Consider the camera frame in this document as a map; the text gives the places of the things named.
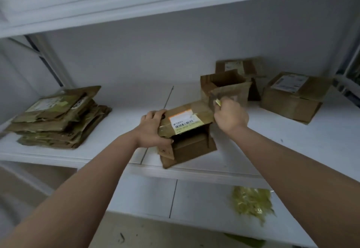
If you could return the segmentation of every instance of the yellow plastic bag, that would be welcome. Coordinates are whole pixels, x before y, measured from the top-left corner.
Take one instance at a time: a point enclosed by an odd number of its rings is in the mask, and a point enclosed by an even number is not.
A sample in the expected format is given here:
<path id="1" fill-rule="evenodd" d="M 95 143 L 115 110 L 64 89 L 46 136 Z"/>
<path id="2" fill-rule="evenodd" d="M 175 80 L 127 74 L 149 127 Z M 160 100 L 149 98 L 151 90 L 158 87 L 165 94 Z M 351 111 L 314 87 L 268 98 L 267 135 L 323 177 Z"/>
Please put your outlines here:
<path id="1" fill-rule="evenodd" d="M 268 189 L 235 186 L 232 195 L 236 212 L 258 218 L 261 226 L 267 214 L 275 214 Z"/>

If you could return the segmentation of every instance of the hand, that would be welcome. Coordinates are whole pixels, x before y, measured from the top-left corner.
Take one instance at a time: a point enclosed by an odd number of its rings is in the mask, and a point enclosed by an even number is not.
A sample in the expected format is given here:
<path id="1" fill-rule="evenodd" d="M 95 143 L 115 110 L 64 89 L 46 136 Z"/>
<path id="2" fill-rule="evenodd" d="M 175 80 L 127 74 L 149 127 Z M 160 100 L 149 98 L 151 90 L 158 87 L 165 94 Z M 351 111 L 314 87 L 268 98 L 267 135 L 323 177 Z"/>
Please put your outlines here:
<path id="1" fill-rule="evenodd" d="M 157 134 L 161 117 L 165 111 L 149 111 L 147 115 L 141 117 L 140 124 L 131 131 L 136 137 L 137 147 L 171 145 L 171 139 L 161 138 Z"/>
<path id="2" fill-rule="evenodd" d="M 219 128 L 227 135 L 231 135 L 236 128 L 246 128 L 249 122 L 249 115 L 239 103 L 224 96 L 221 98 L 221 107 L 214 101 L 215 121 Z"/>

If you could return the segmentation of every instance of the yellow sticker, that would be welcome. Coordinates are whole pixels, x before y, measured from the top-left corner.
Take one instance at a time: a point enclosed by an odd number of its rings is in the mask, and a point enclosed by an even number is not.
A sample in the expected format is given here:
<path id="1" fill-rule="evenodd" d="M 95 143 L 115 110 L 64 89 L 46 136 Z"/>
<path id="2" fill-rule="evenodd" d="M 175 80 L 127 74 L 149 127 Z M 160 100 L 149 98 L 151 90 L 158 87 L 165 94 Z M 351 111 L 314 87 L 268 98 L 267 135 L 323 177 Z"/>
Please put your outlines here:
<path id="1" fill-rule="evenodd" d="M 221 107 L 221 101 L 216 99 L 215 102 L 219 105 L 219 107 Z"/>
<path id="2" fill-rule="evenodd" d="M 58 102 L 58 105 L 61 107 L 66 106 L 67 104 L 68 104 L 68 102 L 66 102 L 66 101 Z"/>
<path id="3" fill-rule="evenodd" d="M 170 116 L 169 119 L 175 134 L 189 131 L 193 128 L 204 125 L 204 123 L 193 113 L 191 109 Z"/>

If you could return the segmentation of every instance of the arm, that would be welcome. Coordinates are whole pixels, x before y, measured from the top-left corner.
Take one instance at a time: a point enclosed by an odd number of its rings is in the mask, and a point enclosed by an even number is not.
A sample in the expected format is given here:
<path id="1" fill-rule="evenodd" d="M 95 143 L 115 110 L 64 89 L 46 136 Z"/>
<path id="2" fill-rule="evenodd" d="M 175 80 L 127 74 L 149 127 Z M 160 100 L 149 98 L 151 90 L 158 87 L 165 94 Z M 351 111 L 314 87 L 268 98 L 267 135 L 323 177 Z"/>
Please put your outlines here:
<path id="1" fill-rule="evenodd" d="M 241 148 L 318 247 L 360 243 L 360 183 L 247 127 L 249 115 L 222 98 L 218 126 Z"/>
<path id="2" fill-rule="evenodd" d="M 138 127 L 116 138 L 39 205 L 0 246 L 88 247 L 135 149 L 171 143 L 171 139 L 157 135 L 164 112 L 149 112 Z"/>

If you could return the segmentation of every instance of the stack of flattened cardboard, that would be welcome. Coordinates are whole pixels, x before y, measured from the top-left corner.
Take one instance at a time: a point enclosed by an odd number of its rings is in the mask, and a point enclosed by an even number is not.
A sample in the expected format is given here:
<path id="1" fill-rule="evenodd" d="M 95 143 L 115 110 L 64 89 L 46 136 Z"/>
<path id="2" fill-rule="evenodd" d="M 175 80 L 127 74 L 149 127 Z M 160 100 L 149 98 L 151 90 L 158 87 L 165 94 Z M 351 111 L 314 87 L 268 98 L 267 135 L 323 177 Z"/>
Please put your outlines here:
<path id="1" fill-rule="evenodd" d="M 158 147 L 163 168 L 169 168 L 216 150 L 209 134 L 214 113 L 203 101 L 196 101 L 166 111 L 158 134 L 172 138 L 172 145 Z"/>
<path id="2" fill-rule="evenodd" d="M 22 145 L 77 148 L 111 112 L 92 99 L 100 88 L 70 89 L 41 98 L 14 118 L 5 131 L 23 135 L 18 140 Z"/>

